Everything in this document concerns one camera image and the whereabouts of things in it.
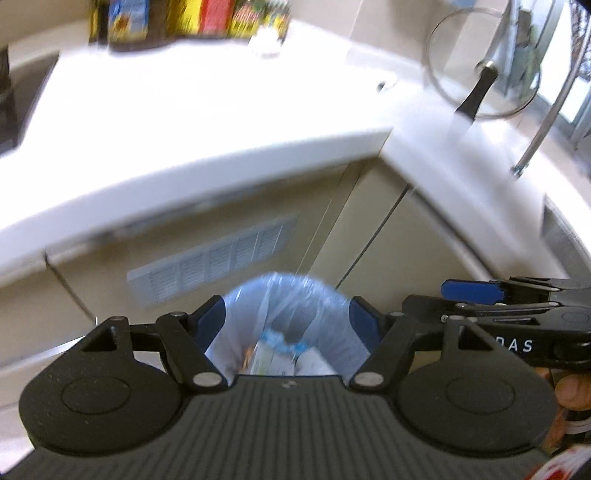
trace red package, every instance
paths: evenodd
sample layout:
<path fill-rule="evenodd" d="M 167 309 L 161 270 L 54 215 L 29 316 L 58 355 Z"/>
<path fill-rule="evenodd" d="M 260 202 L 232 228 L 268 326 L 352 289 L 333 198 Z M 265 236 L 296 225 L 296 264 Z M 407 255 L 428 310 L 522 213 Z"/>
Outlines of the red package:
<path fill-rule="evenodd" d="M 226 37 L 234 10 L 233 0 L 203 0 L 199 33 Z"/>

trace red label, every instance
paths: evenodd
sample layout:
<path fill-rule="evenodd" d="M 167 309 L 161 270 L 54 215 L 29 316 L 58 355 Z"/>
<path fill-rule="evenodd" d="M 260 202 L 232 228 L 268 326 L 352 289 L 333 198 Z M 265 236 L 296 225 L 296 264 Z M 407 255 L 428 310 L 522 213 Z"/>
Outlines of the red label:
<path fill-rule="evenodd" d="M 233 0 L 204 0 L 199 33 L 226 35 L 232 19 L 233 7 Z"/>
<path fill-rule="evenodd" d="M 576 445 L 552 458 L 526 480 L 570 480 L 591 459 L 591 447 Z"/>

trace blue clip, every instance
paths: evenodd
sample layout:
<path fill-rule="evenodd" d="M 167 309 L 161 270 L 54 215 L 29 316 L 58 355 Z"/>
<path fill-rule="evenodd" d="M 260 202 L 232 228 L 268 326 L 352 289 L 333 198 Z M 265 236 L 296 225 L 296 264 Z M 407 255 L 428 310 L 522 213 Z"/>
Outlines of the blue clip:
<path fill-rule="evenodd" d="M 505 298 L 496 282 L 469 280 L 446 280 L 441 285 L 441 295 L 446 300 L 483 305 L 494 305 Z"/>

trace ribbed black surface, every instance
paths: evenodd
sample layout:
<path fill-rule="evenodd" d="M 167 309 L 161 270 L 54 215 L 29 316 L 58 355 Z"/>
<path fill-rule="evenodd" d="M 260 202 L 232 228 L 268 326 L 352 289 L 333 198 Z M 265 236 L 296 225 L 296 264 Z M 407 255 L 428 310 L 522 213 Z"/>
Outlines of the ribbed black surface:
<path fill-rule="evenodd" d="M 450 455 L 412 437 L 385 400 L 338 378 L 240 377 L 228 392 L 196 397 L 149 445 L 107 458 L 37 449 L 8 480 L 522 480 L 543 463 Z"/>

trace beige cabinet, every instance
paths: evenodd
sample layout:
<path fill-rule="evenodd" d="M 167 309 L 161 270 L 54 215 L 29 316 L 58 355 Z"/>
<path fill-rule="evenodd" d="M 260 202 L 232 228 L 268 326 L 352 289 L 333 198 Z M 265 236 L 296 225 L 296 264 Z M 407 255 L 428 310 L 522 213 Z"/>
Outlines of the beige cabinet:
<path fill-rule="evenodd" d="M 440 295 L 448 278 L 473 279 L 474 271 L 445 238 L 420 205 L 407 193 L 339 290 L 360 295 L 382 312 L 399 310 L 411 293 Z"/>
<path fill-rule="evenodd" d="M 0 288 L 0 413 L 11 408 L 17 415 L 15 404 L 22 389 L 53 360 L 37 359 L 36 355 L 93 328 L 91 320 L 49 271 Z M 1 441 L 12 430 L 8 432 L 7 424 L 0 424 Z"/>
<path fill-rule="evenodd" d="M 225 294 L 247 279 L 265 272 L 306 274 L 362 169 L 363 162 L 354 163 L 277 181 L 234 193 L 231 197 L 210 199 L 189 210 L 184 209 L 176 218 L 169 215 L 162 222 L 152 219 L 135 225 L 128 229 L 131 235 L 126 234 L 122 239 L 92 248 L 87 254 L 72 260 L 60 261 L 56 257 L 57 268 L 99 320 L 112 315 L 125 315 L 132 323 L 145 323 L 153 322 L 159 315 L 173 310 L 192 312 L 210 296 Z M 150 282 L 159 281 L 155 274 L 150 273 L 152 265 L 159 275 L 166 270 L 167 262 L 177 261 L 178 255 L 200 249 L 209 252 L 208 268 L 211 273 L 213 263 L 217 262 L 217 268 L 222 262 L 212 254 L 213 250 L 216 250 L 216 255 L 218 250 L 223 251 L 223 248 L 216 249 L 218 243 L 221 242 L 224 247 L 224 242 L 228 241 L 234 245 L 233 248 L 237 248 L 238 242 L 244 240 L 248 243 L 250 237 L 256 238 L 257 232 L 265 233 L 265 228 L 271 235 L 273 228 L 269 229 L 268 225 L 273 227 L 274 222 L 292 223 L 288 235 L 282 237 L 284 245 L 277 252 L 267 252 L 262 261 L 256 261 L 251 253 L 249 260 L 252 262 L 247 262 L 242 268 L 230 269 L 220 278 L 210 275 L 212 281 L 202 282 L 181 294 L 173 294 L 168 300 L 142 303 L 128 281 L 130 272 L 135 275 L 138 269 L 147 268 L 149 288 Z M 116 238 L 118 235 L 114 232 L 112 236 Z M 260 239 L 262 236 L 259 235 L 257 242 L 264 240 Z"/>
<path fill-rule="evenodd" d="M 439 295 L 448 278 L 487 280 L 445 223 L 381 162 L 362 173 L 310 274 L 382 312 L 411 293 Z"/>

